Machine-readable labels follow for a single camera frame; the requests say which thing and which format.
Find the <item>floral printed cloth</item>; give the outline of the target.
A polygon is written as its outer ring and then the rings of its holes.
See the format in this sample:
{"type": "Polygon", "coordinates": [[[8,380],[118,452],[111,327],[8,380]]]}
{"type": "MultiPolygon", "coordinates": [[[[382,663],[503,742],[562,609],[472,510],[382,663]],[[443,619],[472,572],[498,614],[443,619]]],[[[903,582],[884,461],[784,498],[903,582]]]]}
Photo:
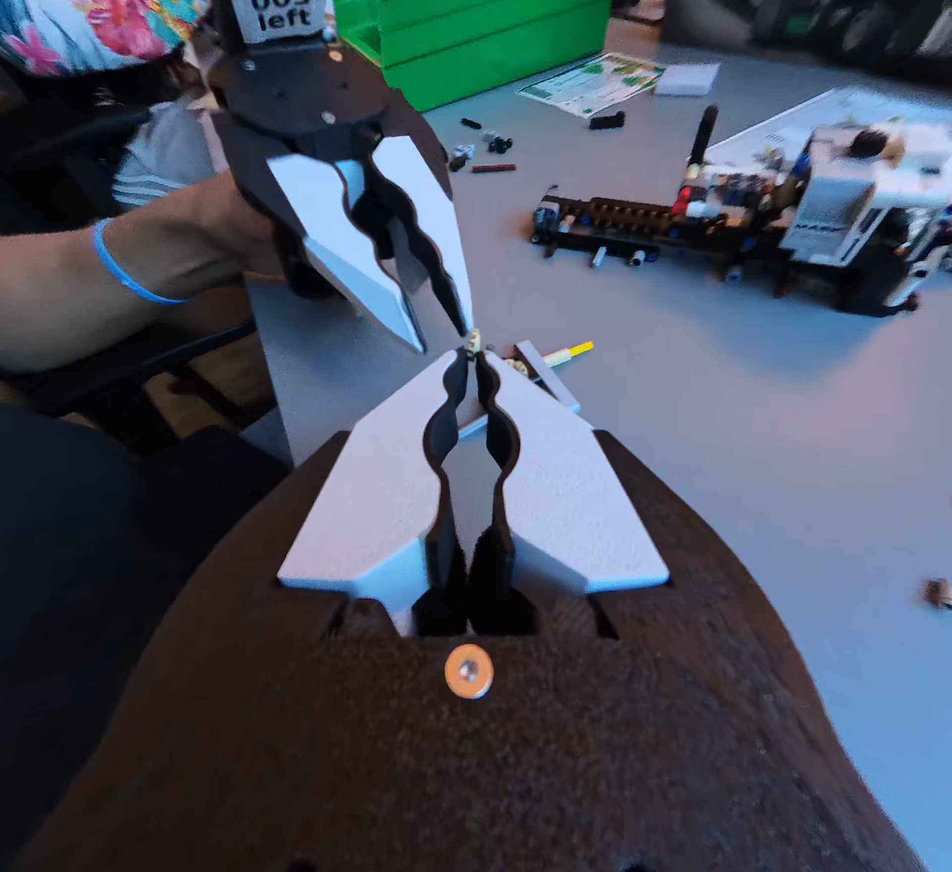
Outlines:
{"type": "Polygon", "coordinates": [[[187,43],[210,0],[1,0],[1,56],[39,78],[127,69],[187,43]]]}

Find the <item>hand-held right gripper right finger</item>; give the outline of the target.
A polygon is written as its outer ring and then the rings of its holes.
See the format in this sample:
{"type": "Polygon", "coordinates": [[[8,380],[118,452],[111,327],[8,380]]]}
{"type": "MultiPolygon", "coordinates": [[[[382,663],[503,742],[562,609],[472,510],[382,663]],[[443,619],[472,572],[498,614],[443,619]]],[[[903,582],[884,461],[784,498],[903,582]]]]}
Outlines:
{"type": "Polygon", "coordinates": [[[606,452],[624,446],[492,352],[476,357],[475,374],[499,475],[470,564],[473,631],[529,635],[546,602],[668,582],[606,452]]]}

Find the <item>green plastic bin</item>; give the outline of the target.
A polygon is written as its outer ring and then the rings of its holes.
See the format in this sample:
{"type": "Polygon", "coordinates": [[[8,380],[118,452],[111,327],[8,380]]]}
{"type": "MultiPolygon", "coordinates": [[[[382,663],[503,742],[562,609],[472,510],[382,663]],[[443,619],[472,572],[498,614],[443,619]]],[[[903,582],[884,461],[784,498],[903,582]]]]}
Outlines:
{"type": "Polygon", "coordinates": [[[419,112],[599,54],[611,0],[332,0],[338,36],[419,112]]]}

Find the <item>white paper pad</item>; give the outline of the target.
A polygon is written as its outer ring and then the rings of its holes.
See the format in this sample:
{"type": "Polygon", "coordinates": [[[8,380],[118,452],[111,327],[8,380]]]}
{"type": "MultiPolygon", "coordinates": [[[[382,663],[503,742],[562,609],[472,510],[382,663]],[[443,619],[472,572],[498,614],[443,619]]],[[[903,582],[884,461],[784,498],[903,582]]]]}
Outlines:
{"type": "Polygon", "coordinates": [[[719,63],[668,65],[656,81],[654,93],[658,97],[706,97],[719,72],[719,63]]]}

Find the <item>green white leaflet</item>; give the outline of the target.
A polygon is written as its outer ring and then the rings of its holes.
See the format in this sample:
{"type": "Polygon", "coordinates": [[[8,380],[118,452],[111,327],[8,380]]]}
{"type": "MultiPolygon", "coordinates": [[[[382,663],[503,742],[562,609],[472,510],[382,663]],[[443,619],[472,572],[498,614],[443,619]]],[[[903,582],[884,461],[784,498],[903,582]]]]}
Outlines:
{"type": "Polygon", "coordinates": [[[536,80],[518,94],[571,116],[588,118],[653,89],[666,66],[620,53],[603,53],[536,80]]]}

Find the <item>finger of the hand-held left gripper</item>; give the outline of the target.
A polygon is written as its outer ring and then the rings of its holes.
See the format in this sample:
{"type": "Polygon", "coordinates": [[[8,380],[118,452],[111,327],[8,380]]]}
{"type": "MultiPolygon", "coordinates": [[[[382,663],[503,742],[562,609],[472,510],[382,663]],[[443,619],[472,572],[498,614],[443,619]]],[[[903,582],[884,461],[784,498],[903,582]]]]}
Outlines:
{"type": "Polygon", "coordinates": [[[402,227],[406,247],[393,249],[396,276],[383,266],[378,241],[355,266],[355,295],[388,331],[401,339],[421,339],[400,267],[417,264],[437,301],[461,338],[474,330],[468,266],[452,198],[409,135],[356,140],[355,157],[363,172],[363,197],[374,198],[402,227]]]}
{"type": "Polygon", "coordinates": [[[382,266],[373,239],[351,218],[348,187],[337,167],[288,154],[268,158],[268,168],[303,227],[308,261],[355,307],[425,353],[407,295],[382,266]]]}

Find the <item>black chair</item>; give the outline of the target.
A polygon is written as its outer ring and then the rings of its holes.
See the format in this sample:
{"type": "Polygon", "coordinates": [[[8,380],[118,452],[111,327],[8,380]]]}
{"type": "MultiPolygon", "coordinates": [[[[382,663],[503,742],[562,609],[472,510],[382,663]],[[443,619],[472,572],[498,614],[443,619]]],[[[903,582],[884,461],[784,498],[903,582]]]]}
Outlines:
{"type": "Polygon", "coordinates": [[[199,373],[192,362],[256,331],[253,318],[217,329],[200,324],[158,324],[83,360],[38,373],[2,373],[35,411],[61,418],[77,413],[138,455],[152,455],[179,443],[171,424],[146,389],[169,373],[224,419],[248,426],[251,410],[233,402],[199,373]]]}

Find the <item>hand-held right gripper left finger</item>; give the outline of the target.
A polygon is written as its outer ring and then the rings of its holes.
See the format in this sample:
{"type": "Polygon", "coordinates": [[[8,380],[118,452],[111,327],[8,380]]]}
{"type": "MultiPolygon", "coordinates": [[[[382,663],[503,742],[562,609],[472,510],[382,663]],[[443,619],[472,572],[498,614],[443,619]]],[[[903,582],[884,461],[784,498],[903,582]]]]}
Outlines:
{"type": "Polygon", "coordinates": [[[446,352],[346,433],[277,580],[374,600],[419,636],[468,628],[466,558],[444,468],[470,360],[446,352]]]}

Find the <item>small lego gear assembly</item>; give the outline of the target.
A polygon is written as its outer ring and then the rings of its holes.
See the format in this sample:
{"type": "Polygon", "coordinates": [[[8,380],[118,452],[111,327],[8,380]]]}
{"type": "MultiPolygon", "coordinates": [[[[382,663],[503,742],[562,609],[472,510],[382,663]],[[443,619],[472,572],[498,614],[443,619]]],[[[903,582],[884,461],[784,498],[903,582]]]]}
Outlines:
{"type": "Polygon", "coordinates": [[[472,330],[466,349],[475,371],[482,412],[458,428],[461,440],[485,429],[491,431],[487,436],[491,440],[507,430],[528,446],[544,439],[545,426],[570,432],[589,426],[568,422],[571,414],[579,414],[580,403],[566,388],[556,368],[592,350],[592,344],[543,356],[525,340],[515,345],[512,356],[506,357],[485,345],[480,331],[472,330]]]}

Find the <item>person's left hand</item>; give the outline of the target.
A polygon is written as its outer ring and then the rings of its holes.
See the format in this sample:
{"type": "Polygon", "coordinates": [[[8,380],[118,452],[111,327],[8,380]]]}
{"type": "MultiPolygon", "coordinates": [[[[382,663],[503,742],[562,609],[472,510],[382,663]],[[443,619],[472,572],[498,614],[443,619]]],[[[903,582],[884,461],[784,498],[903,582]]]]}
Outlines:
{"type": "Polygon", "coordinates": [[[247,198],[232,172],[177,191],[174,197],[182,198],[187,223],[234,273],[250,275],[256,282],[287,283],[278,223],[247,198]]]}

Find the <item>blue wristband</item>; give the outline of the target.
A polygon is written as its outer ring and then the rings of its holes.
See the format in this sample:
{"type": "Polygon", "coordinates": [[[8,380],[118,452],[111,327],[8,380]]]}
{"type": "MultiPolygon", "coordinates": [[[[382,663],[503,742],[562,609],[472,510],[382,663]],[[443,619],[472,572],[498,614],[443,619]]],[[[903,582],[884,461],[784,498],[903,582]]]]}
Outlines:
{"type": "Polygon", "coordinates": [[[149,304],[161,307],[179,307],[188,303],[187,298],[170,298],[150,291],[120,266],[109,251],[105,241],[106,228],[112,221],[110,217],[99,219],[92,225],[90,232],[93,251],[108,274],[135,297],[149,304]]]}

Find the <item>lego truck model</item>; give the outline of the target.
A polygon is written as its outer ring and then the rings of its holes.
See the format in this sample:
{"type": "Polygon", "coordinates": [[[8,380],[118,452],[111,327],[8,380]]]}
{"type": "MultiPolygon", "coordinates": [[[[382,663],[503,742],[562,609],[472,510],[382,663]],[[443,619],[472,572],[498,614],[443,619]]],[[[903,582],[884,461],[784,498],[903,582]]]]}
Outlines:
{"type": "Polygon", "coordinates": [[[766,147],[743,167],[708,157],[718,116],[715,105],[704,111],[669,206],[550,193],[530,241],[547,257],[586,252],[593,267],[688,252],[716,264],[724,283],[764,265],[774,297],[816,279],[854,315],[918,307],[920,286],[950,256],[950,125],[842,121],[813,128],[792,162],[766,147]]]}

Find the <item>person's left forearm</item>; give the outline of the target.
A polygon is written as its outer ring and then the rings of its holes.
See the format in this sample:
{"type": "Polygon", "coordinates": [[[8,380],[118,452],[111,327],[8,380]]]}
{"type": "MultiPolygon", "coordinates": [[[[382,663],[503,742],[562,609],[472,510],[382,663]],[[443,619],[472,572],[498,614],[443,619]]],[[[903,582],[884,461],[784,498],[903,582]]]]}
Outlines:
{"type": "MultiPolygon", "coordinates": [[[[90,232],[2,238],[2,370],[33,373],[74,363],[142,331],[166,308],[138,299],[112,278],[90,232]]],[[[192,235],[150,214],[113,219],[105,241],[128,274],[170,298],[194,295],[208,264],[192,235]]]]}

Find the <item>grey striped cloth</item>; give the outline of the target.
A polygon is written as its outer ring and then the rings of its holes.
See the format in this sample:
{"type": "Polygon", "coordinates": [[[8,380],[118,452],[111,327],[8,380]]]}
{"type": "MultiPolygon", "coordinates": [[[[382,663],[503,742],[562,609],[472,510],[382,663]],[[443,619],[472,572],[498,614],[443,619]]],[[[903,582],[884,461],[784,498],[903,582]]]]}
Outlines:
{"type": "Polygon", "coordinates": [[[207,98],[158,103],[125,146],[113,200],[124,210],[143,207],[227,169],[207,98]]]}

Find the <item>open lego instruction booklet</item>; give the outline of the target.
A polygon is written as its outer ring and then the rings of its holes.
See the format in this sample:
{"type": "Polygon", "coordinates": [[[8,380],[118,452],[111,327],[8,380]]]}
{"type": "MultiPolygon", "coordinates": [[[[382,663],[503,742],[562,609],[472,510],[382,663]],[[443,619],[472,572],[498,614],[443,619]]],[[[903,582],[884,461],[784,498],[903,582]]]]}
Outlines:
{"type": "Polygon", "coordinates": [[[779,150],[791,163],[811,133],[827,126],[928,124],[949,127],[950,101],[931,102],[921,96],[875,92],[859,86],[832,89],[723,138],[709,146],[709,164],[747,167],[762,155],[779,150]]]}

